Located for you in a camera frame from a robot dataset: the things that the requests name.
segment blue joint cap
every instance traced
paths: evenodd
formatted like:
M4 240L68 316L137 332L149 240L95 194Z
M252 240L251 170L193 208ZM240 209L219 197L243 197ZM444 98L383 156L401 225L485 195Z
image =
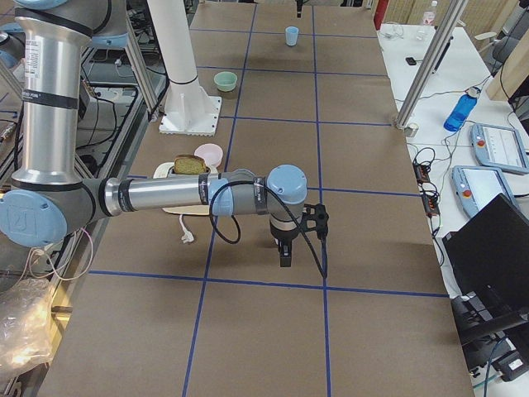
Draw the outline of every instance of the blue joint cap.
M266 179L266 185L285 204L300 204L307 198L307 177L295 165L280 165L274 168Z
M24 33L24 29L16 22L6 23L5 25L0 26L0 31L5 31L6 33Z
M17 58L15 58L13 55L8 54L6 51L0 50L0 61L6 65L8 69L12 68L18 63Z
M116 36L94 36L89 46L97 50L121 50L126 47L128 41L127 33Z
M215 179L209 184L208 199L211 202L213 195L225 184L228 183L228 179ZM233 215L233 192L231 188L223 189L215 198L213 203L213 215L218 217L230 217Z
M63 213L48 198L12 190L0 198L0 230L21 246L46 246L66 235Z
M15 3L31 10L49 10L50 8L62 6L68 1L69 0L15 0Z

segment plastic bottle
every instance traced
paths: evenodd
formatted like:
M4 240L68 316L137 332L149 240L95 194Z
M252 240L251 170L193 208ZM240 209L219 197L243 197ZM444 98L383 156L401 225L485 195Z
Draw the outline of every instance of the plastic bottle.
M424 40L428 36L428 27L433 26L436 19L437 1L433 0L430 7L422 14L421 26L417 29L417 39Z
M466 94L457 102L443 127L450 132L459 131L466 118L470 115L470 112L472 112L472 109L474 109L474 106L476 106L480 94L481 90L479 88L469 88Z

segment red object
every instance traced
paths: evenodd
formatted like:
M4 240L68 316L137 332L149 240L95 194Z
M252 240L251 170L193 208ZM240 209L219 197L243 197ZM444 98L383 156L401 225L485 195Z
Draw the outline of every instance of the red object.
M380 25L382 25L382 21L384 20L384 16L386 15L386 11L388 10L388 4L389 0L380 0L379 5L377 6L377 10L374 12L374 28L379 31Z

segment bread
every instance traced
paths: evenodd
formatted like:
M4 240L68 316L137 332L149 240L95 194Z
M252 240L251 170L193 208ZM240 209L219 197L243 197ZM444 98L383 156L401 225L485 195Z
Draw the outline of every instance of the bread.
M177 155L174 160L174 173L181 175L199 175L207 172L206 163L196 155Z

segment white mount base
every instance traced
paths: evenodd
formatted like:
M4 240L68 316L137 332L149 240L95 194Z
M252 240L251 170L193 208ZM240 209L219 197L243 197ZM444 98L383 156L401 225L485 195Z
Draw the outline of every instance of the white mount base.
M222 99L208 96L196 83L195 87L190 84L190 89L171 84L160 124L162 134L215 135Z

